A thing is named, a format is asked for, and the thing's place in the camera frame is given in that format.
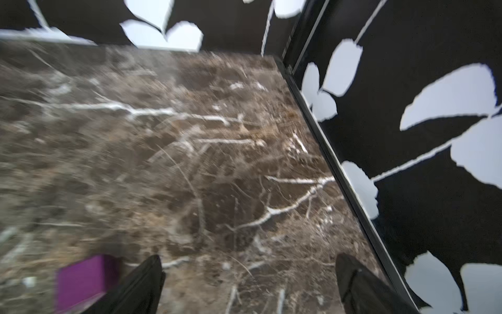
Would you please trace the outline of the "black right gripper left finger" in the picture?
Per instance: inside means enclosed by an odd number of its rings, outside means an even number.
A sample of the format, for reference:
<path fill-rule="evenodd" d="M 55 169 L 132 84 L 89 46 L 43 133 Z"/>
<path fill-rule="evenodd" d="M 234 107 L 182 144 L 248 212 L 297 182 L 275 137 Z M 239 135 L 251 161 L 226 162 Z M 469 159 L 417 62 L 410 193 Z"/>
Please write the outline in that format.
<path fill-rule="evenodd" d="M 149 256 L 82 314 L 155 313 L 165 279 L 159 255 Z"/>

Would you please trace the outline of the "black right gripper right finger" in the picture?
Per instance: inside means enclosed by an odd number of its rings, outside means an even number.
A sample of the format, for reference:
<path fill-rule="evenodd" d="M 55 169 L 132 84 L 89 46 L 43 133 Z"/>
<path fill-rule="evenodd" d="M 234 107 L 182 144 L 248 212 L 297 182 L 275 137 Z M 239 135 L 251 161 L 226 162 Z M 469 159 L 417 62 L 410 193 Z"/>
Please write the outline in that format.
<path fill-rule="evenodd" d="M 410 304 L 355 257 L 346 253 L 337 255 L 335 270 L 339 295 L 346 313 L 412 312 Z"/>

